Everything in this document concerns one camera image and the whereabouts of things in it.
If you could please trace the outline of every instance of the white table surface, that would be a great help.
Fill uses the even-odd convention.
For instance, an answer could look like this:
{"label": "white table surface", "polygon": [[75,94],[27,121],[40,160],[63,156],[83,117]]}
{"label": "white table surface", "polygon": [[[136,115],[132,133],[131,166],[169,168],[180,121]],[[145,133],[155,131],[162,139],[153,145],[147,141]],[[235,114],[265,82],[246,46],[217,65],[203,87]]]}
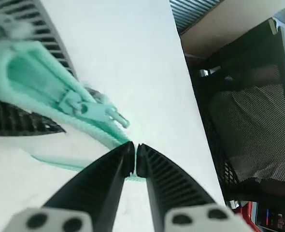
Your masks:
{"label": "white table surface", "polygon": [[[166,155],[224,204],[169,1],[41,2],[79,79],[107,94],[130,120],[129,138]],[[76,174],[0,149],[0,228]],[[152,230],[145,182],[126,182],[114,231]]]}

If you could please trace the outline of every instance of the chair backrest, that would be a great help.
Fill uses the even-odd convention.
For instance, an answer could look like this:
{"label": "chair backrest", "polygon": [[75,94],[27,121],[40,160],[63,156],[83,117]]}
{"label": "chair backrest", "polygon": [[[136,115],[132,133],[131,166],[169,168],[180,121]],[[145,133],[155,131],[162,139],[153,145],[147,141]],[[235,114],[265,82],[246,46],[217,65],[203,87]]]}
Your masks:
{"label": "chair backrest", "polygon": [[283,206],[285,28],[225,59],[211,75],[191,72],[224,197]]}

